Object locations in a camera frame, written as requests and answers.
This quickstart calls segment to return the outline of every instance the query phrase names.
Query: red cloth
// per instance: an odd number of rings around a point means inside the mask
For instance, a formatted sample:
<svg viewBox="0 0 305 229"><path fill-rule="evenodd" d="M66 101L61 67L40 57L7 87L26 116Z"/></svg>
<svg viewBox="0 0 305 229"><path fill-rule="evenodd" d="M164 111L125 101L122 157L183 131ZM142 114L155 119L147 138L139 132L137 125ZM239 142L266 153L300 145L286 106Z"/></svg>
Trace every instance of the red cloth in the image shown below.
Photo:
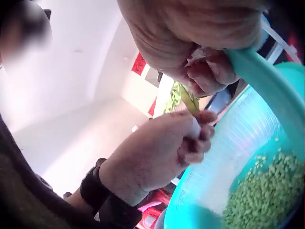
<svg viewBox="0 0 305 229"><path fill-rule="evenodd" d="M135 63L131 70L137 73L138 75L141 75L145 67L145 64L146 61L143 59L141 53L139 53L137 59L135 59Z"/></svg>
<svg viewBox="0 0 305 229"><path fill-rule="evenodd" d="M156 101L157 101L157 97L155 98L154 102L152 103L152 106L150 107L148 113L153 116L153 113L155 112L155 107L156 107Z"/></svg>

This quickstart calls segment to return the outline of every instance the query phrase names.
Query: turquoise plastic basket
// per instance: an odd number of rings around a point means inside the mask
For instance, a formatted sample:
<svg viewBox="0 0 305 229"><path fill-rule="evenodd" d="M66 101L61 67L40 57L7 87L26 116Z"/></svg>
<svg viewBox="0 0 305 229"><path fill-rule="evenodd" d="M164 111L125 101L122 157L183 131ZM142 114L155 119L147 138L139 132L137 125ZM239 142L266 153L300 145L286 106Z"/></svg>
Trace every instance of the turquoise plastic basket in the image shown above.
<svg viewBox="0 0 305 229"><path fill-rule="evenodd" d="M272 66L250 49L227 54L251 87L217 124L204 161L185 171L166 211L165 229L221 228L229 194L255 166L255 155L267 155L264 166L269 166L281 147L304 162L304 67Z"/></svg>

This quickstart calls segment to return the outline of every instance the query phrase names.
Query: black sleeve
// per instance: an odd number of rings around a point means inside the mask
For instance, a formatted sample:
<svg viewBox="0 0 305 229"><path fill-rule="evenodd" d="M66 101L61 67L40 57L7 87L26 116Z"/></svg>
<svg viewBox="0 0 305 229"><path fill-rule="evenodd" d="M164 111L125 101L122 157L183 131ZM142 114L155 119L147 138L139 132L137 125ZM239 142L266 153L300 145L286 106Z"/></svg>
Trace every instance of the black sleeve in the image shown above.
<svg viewBox="0 0 305 229"><path fill-rule="evenodd" d="M130 228L128 219L139 220L137 209L116 208L106 200L101 222L79 212L46 187L32 171L0 116L0 206L5 228Z"/></svg>

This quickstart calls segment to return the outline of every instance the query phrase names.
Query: finger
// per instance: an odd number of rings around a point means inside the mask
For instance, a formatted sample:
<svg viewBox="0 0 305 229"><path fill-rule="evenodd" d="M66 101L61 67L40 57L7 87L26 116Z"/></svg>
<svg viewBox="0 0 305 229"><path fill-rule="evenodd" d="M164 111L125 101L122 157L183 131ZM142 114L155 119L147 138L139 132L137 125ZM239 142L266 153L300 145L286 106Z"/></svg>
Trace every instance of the finger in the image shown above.
<svg viewBox="0 0 305 229"><path fill-rule="evenodd" d="M202 153L207 152L211 148L211 142L209 138L205 141L183 138L181 146L185 153Z"/></svg>
<svg viewBox="0 0 305 229"><path fill-rule="evenodd" d="M207 111L207 110L200 111L196 114L193 114L193 116L197 119L198 123L200 124L210 123L217 119L217 114L215 112Z"/></svg>
<svg viewBox="0 0 305 229"><path fill-rule="evenodd" d="M203 159L204 159L203 153L186 154L184 157L185 163L189 165L199 164L203 161Z"/></svg>
<svg viewBox="0 0 305 229"><path fill-rule="evenodd" d="M198 62L189 67L188 76L206 93L217 92L226 87L226 85L220 84L215 79L211 68L206 62Z"/></svg>
<svg viewBox="0 0 305 229"><path fill-rule="evenodd" d="M236 82L240 77L237 76L233 67L223 51L216 51L213 55L205 58L206 64L212 72L213 78L221 85L228 85Z"/></svg>
<svg viewBox="0 0 305 229"><path fill-rule="evenodd" d="M205 91L203 91L199 85L190 78L190 81L189 81L189 88L191 90L191 92L193 93L194 96L196 96L197 98L201 98L203 96L209 96L211 95L210 93L207 93Z"/></svg>
<svg viewBox="0 0 305 229"><path fill-rule="evenodd" d="M197 153L204 153L209 151L209 149L211 148L211 142L210 140L197 141L196 147L197 147Z"/></svg>
<svg viewBox="0 0 305 229"><path fill-rule="evenodd" d="M197 119L191 114L172 116L170 123L167 124L175 133L181 133L183 137L198 138L201 131Z"/></svg>
<svg viewBox="0 0 305 229"><path fill-rule="evenodd" d="M201 129L201 132L199 134L199 140L201 141L206 141L213 137L215 134L215 129L214 127L210 125L204 125Z"/></svg>

